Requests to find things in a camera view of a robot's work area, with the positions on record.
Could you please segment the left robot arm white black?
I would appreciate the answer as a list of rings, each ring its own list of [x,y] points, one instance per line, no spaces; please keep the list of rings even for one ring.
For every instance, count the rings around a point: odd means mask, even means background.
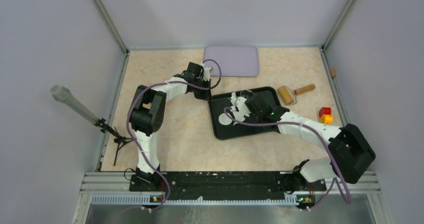
[[[138,147],[135,176],[149,191],[160,186],[160,163],[157,154],[158,131],[165,119],[168,101],[193,93],[199,100],[210,101],[213,67],[190,62],[182,73],[151,86],[138,86],[127,114],[127,131]]]

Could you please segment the lilac rectangular tray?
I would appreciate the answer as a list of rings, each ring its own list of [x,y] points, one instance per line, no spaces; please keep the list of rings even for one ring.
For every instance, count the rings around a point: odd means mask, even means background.
[[[260,73],[258,49],[249,45],[208,45],[204,48],[206,66],[213,67],[212,76],[219,76],[215,60],[221,68],[222,77],[256,77]]]

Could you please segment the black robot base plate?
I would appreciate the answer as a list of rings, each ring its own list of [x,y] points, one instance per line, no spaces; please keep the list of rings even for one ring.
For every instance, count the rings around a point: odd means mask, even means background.
[[[295,192],[325,191],[324,180],[307,182],[299,173],[282,171],[168,171],[161,176],[131,176],[131,192],[170,191],[170,201],[283,200]]]

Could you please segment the round cut dough wrapper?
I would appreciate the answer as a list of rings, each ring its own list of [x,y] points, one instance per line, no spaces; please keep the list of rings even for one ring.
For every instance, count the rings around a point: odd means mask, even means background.
[[[234,122],[225,113],[221,113],[218,117],[218,122],[223,126],[233,125]]]

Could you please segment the wooden dough roller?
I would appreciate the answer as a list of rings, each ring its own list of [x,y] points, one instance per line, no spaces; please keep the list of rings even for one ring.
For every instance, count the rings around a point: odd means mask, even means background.
[[[315,84],[309,84],[297,89],[290,89],[288,86],[283,85],[277,89],[277,93],[285,105],[292,106],[297,103],[297,96],[313,91],[315,88]]]

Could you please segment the clear glass cup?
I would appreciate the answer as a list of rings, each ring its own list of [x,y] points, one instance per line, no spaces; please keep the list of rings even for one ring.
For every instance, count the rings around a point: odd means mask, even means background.
[[[255,93],[250,89],[242,90],[240,91],[239,94],[240,94],[240,97],[243,98],[244,100],[248,100],[249,98],[255,95]]]

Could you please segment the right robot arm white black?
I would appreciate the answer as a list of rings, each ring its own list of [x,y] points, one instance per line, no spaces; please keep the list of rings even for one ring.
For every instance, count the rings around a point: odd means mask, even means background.
[[[327,152],[327,157],[308,160],[295,170],[293,184],[299,190],[307,190],[322,179],[339,178],[356,184],[376,159],[369,142],[354,124],[338,127],[320,123],[282,106],[271,107],[258,95],[240,97],[234,108],[242,123],[253,118],[255,127],[276,127],[281,134],[298,137]]]

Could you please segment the black baking tray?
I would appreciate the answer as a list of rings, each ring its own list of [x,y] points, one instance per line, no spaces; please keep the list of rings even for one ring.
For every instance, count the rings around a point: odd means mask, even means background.
[[[273,109],[274,115],[278,113],[286,113],[290,110],[281,106],[277,92],[270,86],[258,87],[251,89],[255,95],[260,97],[263,102],[267,103]],[[235,92],[235,98],[240,99],[240,91]],[[219,115],[224,113],[224,108],[231,107],[233,94],[231,92],[212,95],[212,101],[208,103],[211,123],[214,136],[221,140],[229,140],[240,137],[247,137],[268,132],[279,132],[276,125],[273,126],[248,126],[233,121],[233,125],[224,126],[219,123]]]

